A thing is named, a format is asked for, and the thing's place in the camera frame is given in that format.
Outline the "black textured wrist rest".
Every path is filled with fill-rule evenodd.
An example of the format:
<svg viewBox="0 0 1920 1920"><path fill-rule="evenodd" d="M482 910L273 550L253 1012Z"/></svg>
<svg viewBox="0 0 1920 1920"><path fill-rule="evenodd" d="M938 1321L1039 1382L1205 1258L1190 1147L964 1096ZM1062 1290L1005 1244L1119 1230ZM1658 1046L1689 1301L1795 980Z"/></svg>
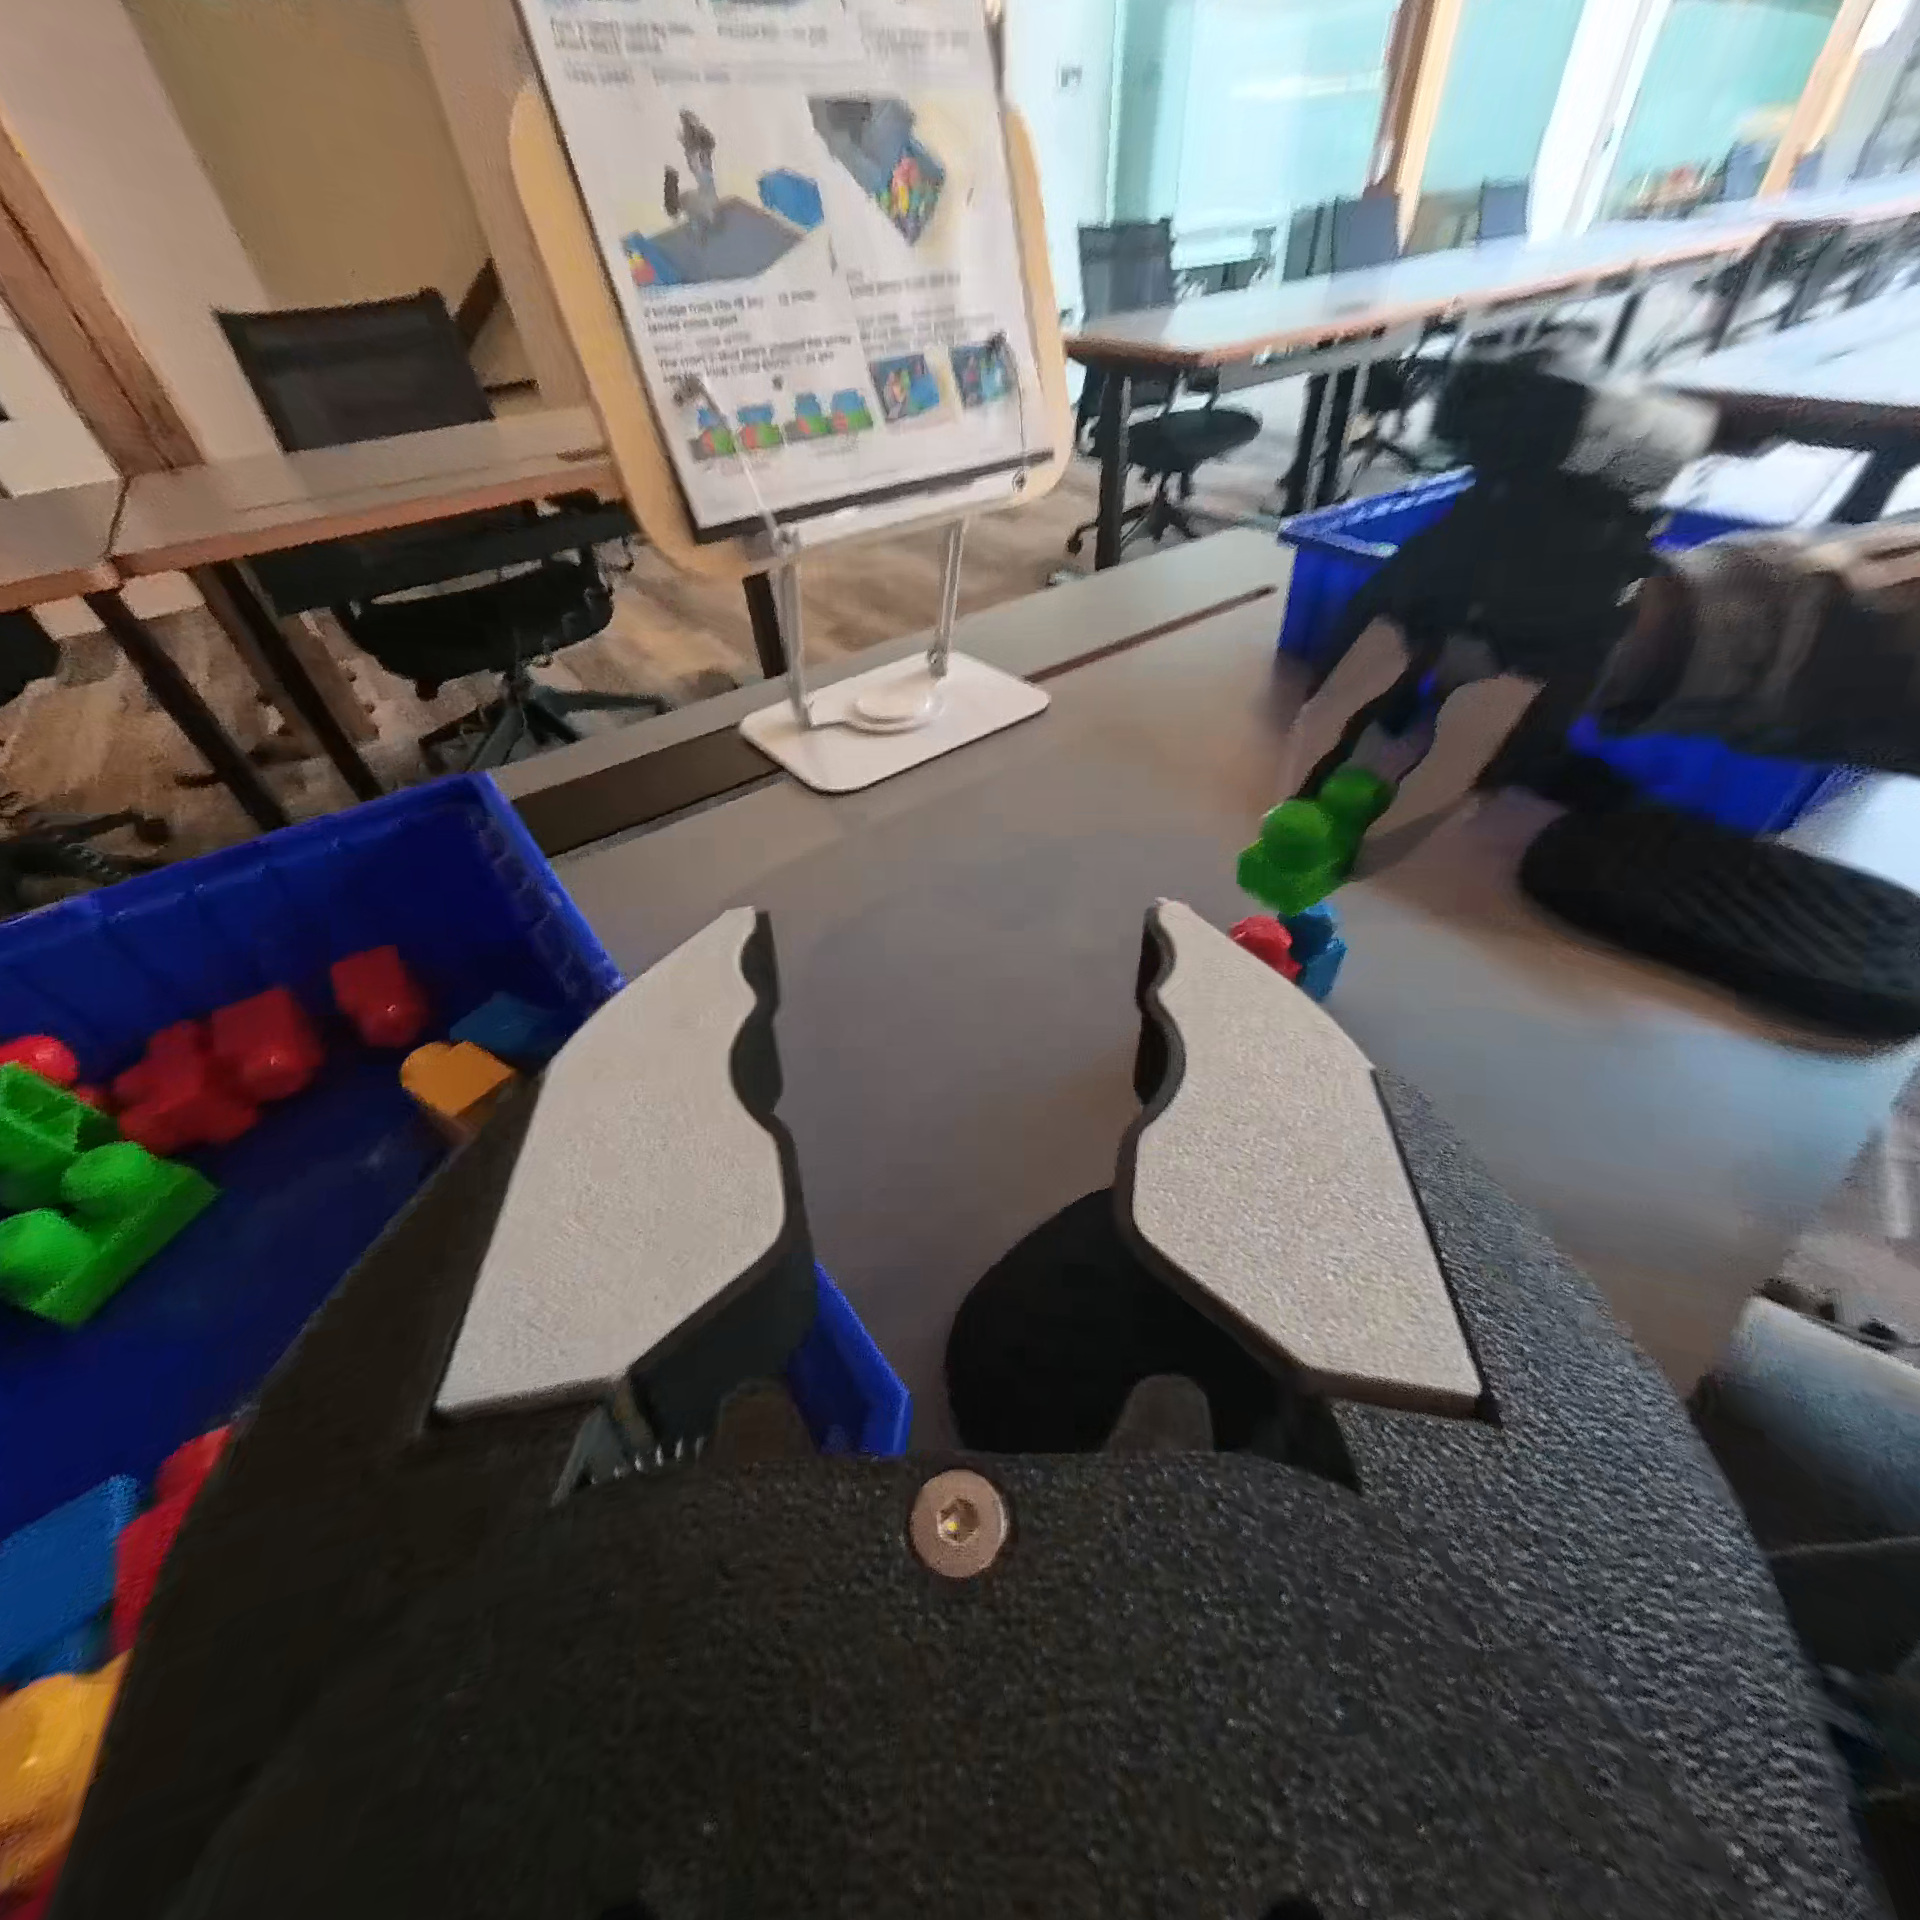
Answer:
<svg viewBox="0 0 1920 1920"><path fill-rule="evenodd" d="M1920 893L1668 804L1570 811L1521 855L1565 930L1833 1035L1920 1030Z"/></svg>

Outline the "pile of assorted toy blocks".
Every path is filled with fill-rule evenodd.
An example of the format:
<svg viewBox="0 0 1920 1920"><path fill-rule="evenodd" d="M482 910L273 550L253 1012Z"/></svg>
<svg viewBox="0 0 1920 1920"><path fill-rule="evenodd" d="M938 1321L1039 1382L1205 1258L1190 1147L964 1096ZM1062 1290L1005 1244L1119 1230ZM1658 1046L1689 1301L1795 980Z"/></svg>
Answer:
<svg viewBox="0 0 1920 1920"><path fill-rule="evenodd" d="M560 1416L426 1428L453 1280L516 1137L421 1153L402 1046L440 1035L398 949L150 1030L91 1183L5 1210L5 1533L116 1469L174 1521L113 1541L116 1702L46 1913L174 1913L309 1702L553 1496Z"/></svg>

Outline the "black office chair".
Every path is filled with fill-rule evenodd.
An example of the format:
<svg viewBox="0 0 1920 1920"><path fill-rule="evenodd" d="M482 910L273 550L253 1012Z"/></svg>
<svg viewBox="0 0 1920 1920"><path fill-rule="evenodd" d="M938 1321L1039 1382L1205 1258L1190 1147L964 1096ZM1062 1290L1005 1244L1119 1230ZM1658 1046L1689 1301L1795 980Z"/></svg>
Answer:
<svg viewBox="0 0 1920 1920"><path fill-rule="evenodd" d="M1175 218L1077 226L1085 336L1122 311L1175 304ZM1068 530L1068 558L1111 568L1135 535L1200 535L1200 468L1261 439L1261 414L1219 404L1219 371L1147 353L1068 353L1085 371L1068 447L1097 458L1097 521Z"/></svg>
<svg viewBox="0 0 1920 1920"><path fill-rule="evenodd" d="M440 293L221 311L221 329L283 456L491 422ZM421 701L491 674L490 706L421 730L436 771L490 771L583 740L578 713L667 713L665 696L562 696L531 674L612 630L612 535L612 500L553 493L273 550L253 580L273 611L331 611Z"/></svg>

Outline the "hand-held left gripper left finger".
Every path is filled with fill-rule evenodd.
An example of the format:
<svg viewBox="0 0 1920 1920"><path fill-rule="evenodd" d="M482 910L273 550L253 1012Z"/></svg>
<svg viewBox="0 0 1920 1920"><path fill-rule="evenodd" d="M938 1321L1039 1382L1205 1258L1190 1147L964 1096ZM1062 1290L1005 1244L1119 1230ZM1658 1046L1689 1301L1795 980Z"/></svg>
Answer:
<svg viewBox="0 0 1920 1920"><path fill-rule="evenodd" d="M771 915L724 910L547 1064L436 1416L638 1393L712 1428L821 1315L800 1143L779 1121Z"/></svg>

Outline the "green building block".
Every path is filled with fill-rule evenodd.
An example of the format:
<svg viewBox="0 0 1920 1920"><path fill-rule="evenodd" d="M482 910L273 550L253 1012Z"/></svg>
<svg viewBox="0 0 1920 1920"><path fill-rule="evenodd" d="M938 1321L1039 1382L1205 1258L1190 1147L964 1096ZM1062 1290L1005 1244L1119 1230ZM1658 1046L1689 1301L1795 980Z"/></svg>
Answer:
<svg viewBox="0 0 1920 1920"><path fill-rule="evenodd" d="M1352 879L1356 852L1375 816L1388 816L1397 790L1397 780L1343 762L1324 780L1324 790L1285 795L1237 852L1237 886L1276 918L1313 915Z"/></svg>

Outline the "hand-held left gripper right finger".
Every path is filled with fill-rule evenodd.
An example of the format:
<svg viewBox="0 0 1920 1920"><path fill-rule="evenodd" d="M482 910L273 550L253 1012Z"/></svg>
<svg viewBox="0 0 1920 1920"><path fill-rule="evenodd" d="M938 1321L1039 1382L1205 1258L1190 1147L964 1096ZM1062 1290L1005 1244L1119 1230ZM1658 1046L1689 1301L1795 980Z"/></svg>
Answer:
<svg viewBox="0 0 1920 1920"><path fill-rule="evenodd" d="M1485 1372L1370 1053L1190 904L1142 915L1119 1226L1324 1398L1470 1421Z"/></svg>

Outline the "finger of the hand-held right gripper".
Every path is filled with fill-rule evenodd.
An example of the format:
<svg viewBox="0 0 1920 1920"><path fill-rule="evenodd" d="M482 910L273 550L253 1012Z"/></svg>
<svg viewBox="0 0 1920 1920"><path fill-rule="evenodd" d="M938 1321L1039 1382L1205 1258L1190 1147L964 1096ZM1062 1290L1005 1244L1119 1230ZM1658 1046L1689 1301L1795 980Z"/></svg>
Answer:
<svg viewBox="0 0 1920 1920"><path fill-rule="evenodd" d="M1521 762L1560 755L1565 730L1565 687L1548 681L1498 674L1444 696L1429 760L1403 780L1403 855L1457 826Z"/></svg>
<svg viewBox="0 0 1920 1920"><path fill-rule="evenodd" d="M1379 696L1352 706L1343 730L1295 771L1295 795L1316 795L1343 771L1370 771L1379 790L1403 790L1432 755L1444 706L1444 648L1457 643L1452 623L1343 611L1316 662L1324 674L1313 687L1324 687L1375 623L1403 633L1403 667Z"/></svg>

